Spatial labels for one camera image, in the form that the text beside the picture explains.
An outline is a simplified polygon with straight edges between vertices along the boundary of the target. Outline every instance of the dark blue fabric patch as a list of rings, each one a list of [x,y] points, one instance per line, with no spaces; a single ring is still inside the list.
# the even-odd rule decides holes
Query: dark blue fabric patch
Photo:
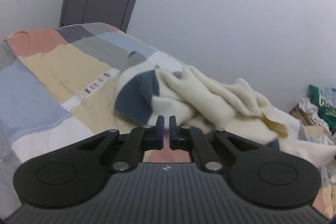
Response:
[[[85,30],[81,25],[61,27],[56,30],[68,43],[81,40],[84,37],[94,37],[95,35]]]
[[[271,148],[280,150],[280,145],[279,145],[279,140],[278,140],[278,138],[276,138],[275,140],[269,142],[269,143],[266,144],[266,145],[269,146],[269,147],[271,147]]]
[[[146,71],[136,75],[122,88],[114,108],[134,122],[145,125],[152,115],[152,97],[159,94],[155,70]]]

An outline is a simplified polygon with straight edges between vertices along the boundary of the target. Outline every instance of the white fleece blanket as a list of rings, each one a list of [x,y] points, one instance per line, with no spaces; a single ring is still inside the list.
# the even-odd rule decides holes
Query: white fleece blanket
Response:
[[[154,125],[158,115],[168,122],[175,115],[178,125],[195,126],[204,133],[221,127],[260,144],[278,139],[280,150],[315,166],[330,163],[336,154],[336,146],[297,140],[298,133],[289,134],[294,118],[279,114],[243,79],[221,84],[192,66],[182,71],[161,69],[131,52],[116,93],[115,110],[138,124]]]

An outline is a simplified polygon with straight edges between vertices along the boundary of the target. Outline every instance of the logo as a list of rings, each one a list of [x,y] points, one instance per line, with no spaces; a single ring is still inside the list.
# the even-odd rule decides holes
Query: logo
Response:
[[[166,165],[166,166],[162,167],[162,169],[163,169],[164,171],[169,171],[169,170],[172,169],[172,167],[169,166],[169,165]]]

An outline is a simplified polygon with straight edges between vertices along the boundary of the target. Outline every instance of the cardboard box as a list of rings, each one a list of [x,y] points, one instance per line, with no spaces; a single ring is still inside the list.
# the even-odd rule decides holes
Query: cardboard box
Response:
[[[299,106],[294,107],[291,112],[289,113],[294,118],[297,118],[302,121],[304,126],[314,126],[315,124],[310,120],[308,115],[304,113]]]

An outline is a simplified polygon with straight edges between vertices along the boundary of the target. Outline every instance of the pink fabric patch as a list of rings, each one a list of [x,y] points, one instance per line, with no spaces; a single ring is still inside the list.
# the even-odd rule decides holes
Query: pink fabric patch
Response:
[[[68,42],[56,31],[40,29],[16,32],[7,38],[8,44],[16,56],[28,57],[39,52],[51,52],[58,45],[67,45]]]
[[[182,150],[171,150],[169,148],[169,133],[165,132],[165,137],[163,140],[163,149],[162,150],[154,150],[149,158],[148,162],[190,162],[189,153]]]
[[[322,196],[322,189],[319,190],[317,194],[313,207],[322,213],[326,218],[330,219],[330,215],[326,212],[326,205],[324,204],[323,196]]]

